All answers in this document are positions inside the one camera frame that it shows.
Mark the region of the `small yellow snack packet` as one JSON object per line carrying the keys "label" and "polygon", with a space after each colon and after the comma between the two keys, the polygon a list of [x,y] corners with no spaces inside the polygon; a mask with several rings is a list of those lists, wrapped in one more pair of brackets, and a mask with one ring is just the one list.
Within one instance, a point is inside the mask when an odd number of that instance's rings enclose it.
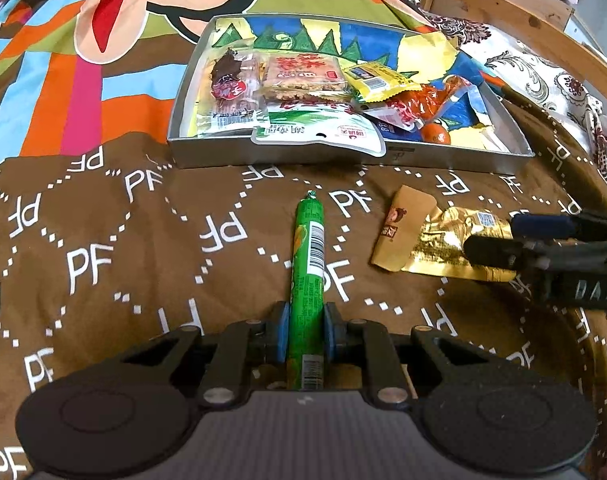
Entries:
{"label": "small yellow snack packet", "polygon": [[422,89],[422,84],[378,62],[347,67],[343,70],[343,76],[360,103],[384,102],[404,91]]}

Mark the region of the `wooden bed frame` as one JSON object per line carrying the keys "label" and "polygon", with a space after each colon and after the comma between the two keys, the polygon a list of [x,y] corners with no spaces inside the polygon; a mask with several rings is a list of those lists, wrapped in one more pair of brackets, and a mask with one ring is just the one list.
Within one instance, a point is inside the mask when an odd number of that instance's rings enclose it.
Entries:
{"label": "wooden bed frame", "polygon": [[561,0],[422,0],[426,9],[482,22],[523,41],[570,75],[591,84],[607,101],[603,55],[565,34],[573,15]]}

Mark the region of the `white floral quilt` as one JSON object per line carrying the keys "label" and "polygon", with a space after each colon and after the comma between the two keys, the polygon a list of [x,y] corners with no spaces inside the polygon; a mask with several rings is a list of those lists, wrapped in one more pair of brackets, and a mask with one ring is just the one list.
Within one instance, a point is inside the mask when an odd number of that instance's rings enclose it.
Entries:
{"label": "white floral quilt", "polygon": [[559,120],[607,183],[607,115],[583,82],[497,27],[428,11],[424,15],[490,75]]}

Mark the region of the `brown PF pattern blanket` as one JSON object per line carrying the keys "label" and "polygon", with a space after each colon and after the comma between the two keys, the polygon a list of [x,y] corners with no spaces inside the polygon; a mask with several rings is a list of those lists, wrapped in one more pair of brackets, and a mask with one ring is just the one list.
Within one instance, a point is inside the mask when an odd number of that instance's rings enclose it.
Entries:
{"label": "brown PF pattern blanket", "polygon": [[588,468],[607,466],[607,314],[541,307],[530,284],[483,284],[369,262],[401,186],[440,208],[576,214],[607,209],[607,186],[568,129],[516,93],[505,107],[535,158],[515,176],[388,166],[177,169],[131,132],[77,156],[0,166],[0,479],[28,463],[16,411],[34,390],[167,330],[208,334],[266,315],[290,292],[295,208],[325,210],[325,297],[394,333],[438,328],[571,382],[595,405]]}

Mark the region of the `small orange fruit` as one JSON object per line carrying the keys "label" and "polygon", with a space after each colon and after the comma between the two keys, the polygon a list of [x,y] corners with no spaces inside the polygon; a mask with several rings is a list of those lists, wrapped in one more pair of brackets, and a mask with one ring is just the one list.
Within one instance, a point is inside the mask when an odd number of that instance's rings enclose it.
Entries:
{"label": "small orange fruit", "polygon": [[422,140],[426,143],[450,145],[451,136],[449,131],[438,122],[425,124],[421,129]]}

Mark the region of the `gold foil snack packet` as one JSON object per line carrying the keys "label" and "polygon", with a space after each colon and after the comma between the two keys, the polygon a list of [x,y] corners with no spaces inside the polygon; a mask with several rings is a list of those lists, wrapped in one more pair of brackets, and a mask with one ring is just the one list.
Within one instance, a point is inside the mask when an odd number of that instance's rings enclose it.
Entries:
{"label": "gold foil snack packet", "polygon": [[389,272],[507,283],[516,273],[473,264],[464,256],[472,235],[509,240],[509,222],[491,212],[437,206],[433,195],[402,185],[393,196],[371,263]]}

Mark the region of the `colourful dinosaur towel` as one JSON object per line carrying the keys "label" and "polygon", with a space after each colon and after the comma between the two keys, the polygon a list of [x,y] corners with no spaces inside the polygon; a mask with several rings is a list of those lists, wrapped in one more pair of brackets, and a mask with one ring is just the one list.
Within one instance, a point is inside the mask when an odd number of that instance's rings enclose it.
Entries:
{"label": "colourful dinosaur towel", "polygon": [[[366,62],[378,62],[409,77],[418,84],[437,84],[449,75],[459,75],[473,84],[459,102],[445,114],[434,119],[450,133],[456,148],[505,152],[507,147],[499,140],[489,112],[479,93],[483,84],[480,70],[463,52],[453,47],[441,32],[411,32],[396,27],[375,25],[354,20],[300,15],[235,15],[226,24],[223,34],[206,50],[205,61],[197,67],[192,88],[200,90],[204,67],[209,60],[226,49],[250,49],[258,52],[264,61],[271,53],[317,53],[334,56],[345,68]],[[362,106],[354,97],[347,102],[359,114]],[[181,136],[190,136],[195,99],[189,104],[190,123],[181,128]]]}

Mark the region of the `large white green snack pouch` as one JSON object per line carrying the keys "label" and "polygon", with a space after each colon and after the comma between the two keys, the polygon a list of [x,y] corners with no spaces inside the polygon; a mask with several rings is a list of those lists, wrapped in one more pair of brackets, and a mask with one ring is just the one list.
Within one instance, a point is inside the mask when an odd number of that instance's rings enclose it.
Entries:
{"label": "large white green snack pouch", "polygon": [[326,145],[381,158],[383,136],[348,103],[283,101],[268,104],[269,122],[255,129],[258,145]]}

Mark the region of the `orange red snack packet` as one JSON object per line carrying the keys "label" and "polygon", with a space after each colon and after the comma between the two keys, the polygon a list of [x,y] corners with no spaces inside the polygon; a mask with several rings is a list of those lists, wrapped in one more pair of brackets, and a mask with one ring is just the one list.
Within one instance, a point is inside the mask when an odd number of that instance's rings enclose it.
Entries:
{"label": "orange red snack packet", "polygon": [[449,75],[437,84],[421,84],[418,90],[407,90],[384,102],[364,104],[366,116],[404,129],[421,129],[427,122],[445,114],[473,89],[471,81]]}

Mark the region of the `clear dark snack packet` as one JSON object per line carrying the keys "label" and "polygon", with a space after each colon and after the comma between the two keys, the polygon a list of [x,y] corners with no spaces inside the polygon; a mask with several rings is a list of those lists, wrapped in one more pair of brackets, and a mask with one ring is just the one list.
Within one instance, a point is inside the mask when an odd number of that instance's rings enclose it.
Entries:
{"label": "clear dark snack packet", "polygon": [[269,125],[261,90],[264,59],[250,49],[226,49],[208,61],[197,91],[190,136],[225,136]]}

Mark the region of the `green sausage stick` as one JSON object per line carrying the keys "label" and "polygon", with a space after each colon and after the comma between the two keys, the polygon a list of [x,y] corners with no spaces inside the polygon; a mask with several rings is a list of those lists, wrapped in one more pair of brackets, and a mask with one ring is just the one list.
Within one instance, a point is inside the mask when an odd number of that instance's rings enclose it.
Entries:
{"label": "green sausage stick", "polygon": [[293,390],[317,390],[324,377],[324,209],[308,191],[295,214],[290,326],[287,344],[287,384]]}

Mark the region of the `colourful monkey cartoon blanket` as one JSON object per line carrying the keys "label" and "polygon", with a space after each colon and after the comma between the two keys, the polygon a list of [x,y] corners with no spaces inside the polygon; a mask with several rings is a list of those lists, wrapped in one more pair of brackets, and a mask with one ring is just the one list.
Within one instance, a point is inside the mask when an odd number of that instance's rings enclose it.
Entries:
{"label": "colourful monkey cartoon blanket", "polygon": [[220,14],[339,16],[426,32],[400,0],[8,0],[0,7],[0,163],[166,134],[171,102]]}

